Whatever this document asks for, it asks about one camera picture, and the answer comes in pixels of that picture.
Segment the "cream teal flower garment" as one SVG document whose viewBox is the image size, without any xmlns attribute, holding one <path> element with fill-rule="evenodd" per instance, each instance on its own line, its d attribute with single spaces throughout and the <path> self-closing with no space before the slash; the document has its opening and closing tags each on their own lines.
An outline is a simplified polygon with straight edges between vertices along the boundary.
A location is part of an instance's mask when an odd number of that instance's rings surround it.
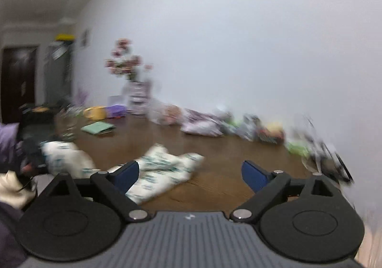
<svg viewBox="0 0 382 268">
<path fill-rule="evenodd" d="M 42 144 L 48 172 L 53 176 L 68 172 L 73 178 L 90 178 L 98 171 L 88 154 L 74 143 L 51 141 Z M 136 204 L 145 203 L 187 182 L 204 157 L 197 153 L 175 156 L 165 146 L 153 145 L 143 156 L 136 159 L 139 166 L 138 180 L 126 190 L 125 195 Z"/>
</svg>

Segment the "black box with yellow item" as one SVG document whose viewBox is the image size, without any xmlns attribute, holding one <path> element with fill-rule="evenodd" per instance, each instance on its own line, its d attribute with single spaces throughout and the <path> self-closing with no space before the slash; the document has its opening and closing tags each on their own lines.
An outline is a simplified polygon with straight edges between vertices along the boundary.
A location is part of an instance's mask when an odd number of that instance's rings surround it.
<svg viewBox="0 0 382 268">
<path fill-rule="evenodd" d="M 285 140 L 285 132 L 282 123 L 274 122 L 262 125 L 258 131 L 261 142 L 282 145 Z"/>
</svg>

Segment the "green tissue pack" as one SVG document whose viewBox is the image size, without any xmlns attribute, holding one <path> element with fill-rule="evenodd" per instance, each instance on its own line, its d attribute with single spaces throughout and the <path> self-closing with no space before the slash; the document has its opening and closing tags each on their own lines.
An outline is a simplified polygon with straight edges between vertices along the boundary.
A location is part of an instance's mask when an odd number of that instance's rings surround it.
<svg viewBox="0 0 382 268">
<path fill-rule="evenodd" d="M 298 155 L 302 158 L 307 158 L 310 155 L 309 148 L 302 143 L 287 142 L 286 149 L 290 154 Z"/>
</svg>

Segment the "green folded paper card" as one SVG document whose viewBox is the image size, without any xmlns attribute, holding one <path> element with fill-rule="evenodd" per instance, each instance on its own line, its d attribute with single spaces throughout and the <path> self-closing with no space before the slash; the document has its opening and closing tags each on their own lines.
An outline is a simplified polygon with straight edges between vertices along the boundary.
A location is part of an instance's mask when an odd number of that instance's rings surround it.
<svg viewBox="0 0 382 268">
<path fill-rule="evenodd" d="M 93 136 L 101 136 L 113 132 L 115 125 L 103 121 L 97 121 L 81 128 L 82 132 Z"/>
</svg>

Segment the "yellow cup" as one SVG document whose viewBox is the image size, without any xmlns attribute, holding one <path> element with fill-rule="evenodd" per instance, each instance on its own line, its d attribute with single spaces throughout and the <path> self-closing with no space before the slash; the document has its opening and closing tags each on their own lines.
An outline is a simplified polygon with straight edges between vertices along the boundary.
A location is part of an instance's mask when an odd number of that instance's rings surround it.
<svg viewBox="0 0 382 268">
<path fill-rule="evenodd" d="M 93 106 L 84 110 L 84 117 L 92 121 L 101 121 L 106 119 L 107 113 L 104 106 Z"/>
</svg>

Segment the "clear plastic bag with snacks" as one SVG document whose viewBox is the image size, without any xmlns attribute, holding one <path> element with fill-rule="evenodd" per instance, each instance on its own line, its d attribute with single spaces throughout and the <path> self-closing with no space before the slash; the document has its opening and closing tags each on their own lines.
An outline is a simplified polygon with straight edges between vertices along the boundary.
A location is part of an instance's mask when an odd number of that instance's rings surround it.
<svg viewBox="0 0 382 268">
<path fill-rule="evenodd" d="M 148 106 L 147 117 L 157 125 L 181 125 L 183 122 L 183 111 L 176 105 L 169 105 L 157 99 L 152 99 Z"/>
</svg>

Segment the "clear glass jar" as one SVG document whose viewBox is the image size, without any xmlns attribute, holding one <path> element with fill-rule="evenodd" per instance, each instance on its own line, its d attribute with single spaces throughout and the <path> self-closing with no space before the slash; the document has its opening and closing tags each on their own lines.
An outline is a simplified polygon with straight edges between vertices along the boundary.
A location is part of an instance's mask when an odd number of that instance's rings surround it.
<svg viewBox="0 0 382 268">
<path fill-rule="evenodd" d="M 76 108 L 67 106 L 62 108 L 56 116 L 56 128 L 62 141 L 73 141 L 76 138 L 78 115 Z"/>
</svg>

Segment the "floral lilac fabric pouch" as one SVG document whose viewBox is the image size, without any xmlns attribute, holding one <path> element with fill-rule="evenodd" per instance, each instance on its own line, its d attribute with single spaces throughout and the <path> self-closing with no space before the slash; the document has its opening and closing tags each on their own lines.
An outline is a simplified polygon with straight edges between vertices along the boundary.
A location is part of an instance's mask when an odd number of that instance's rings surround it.
<svg viewBox="0 0 382 268">
<path fill-rule="evenodd" d="M 185 109 L 181 132 L 188 135 L 220 137 L 223 135 L 222 124 L 217 116 L 195 110 Z"/>
</svg>

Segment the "dark wooden door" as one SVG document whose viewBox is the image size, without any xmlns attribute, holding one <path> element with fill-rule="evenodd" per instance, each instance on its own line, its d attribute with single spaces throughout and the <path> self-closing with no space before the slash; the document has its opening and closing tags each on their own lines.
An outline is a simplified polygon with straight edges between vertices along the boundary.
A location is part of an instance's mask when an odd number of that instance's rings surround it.
<svg viewBox="0 0 382 268">
<path fill-rule="evenodd" d="M 37 46 L 5 47 L 1 63 L 1 119 L 21 120 L 21 107 L 36 102 Z"/>
</svg>

